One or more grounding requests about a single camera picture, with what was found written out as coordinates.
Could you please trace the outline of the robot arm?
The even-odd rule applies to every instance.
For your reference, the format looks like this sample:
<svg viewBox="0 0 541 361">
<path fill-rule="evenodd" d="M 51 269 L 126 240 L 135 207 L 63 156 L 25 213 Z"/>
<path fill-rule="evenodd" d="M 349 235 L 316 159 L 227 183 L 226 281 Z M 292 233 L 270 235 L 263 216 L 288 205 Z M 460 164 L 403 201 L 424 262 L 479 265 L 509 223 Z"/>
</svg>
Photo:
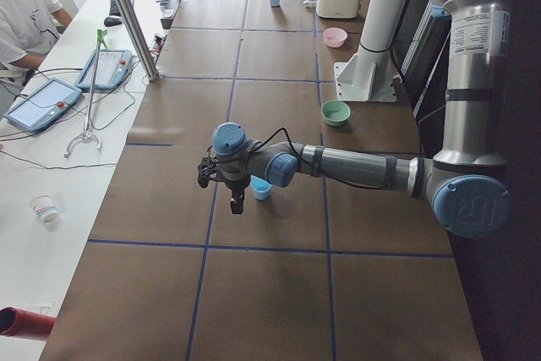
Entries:
<svg viewBox="0 0 541 361">
<path fill-rule="evenodd" d="M 273 144 L 224 123 L 199 164 L 199 185 L 224 183 L 232 212 L 240 214 L 252 177 L 286 187 L 294 174 L 304 173 L 427 200 L 437 221 L 460 237 L 502 228 L 511 196 L 501 181 L 505 159 L 495 149 L 495 129 L 515 1 L 432 0 L 433 15 L 451 20 L 443 145 L 434 157 L 403 160 L 291 140 Z"/>
</svg>

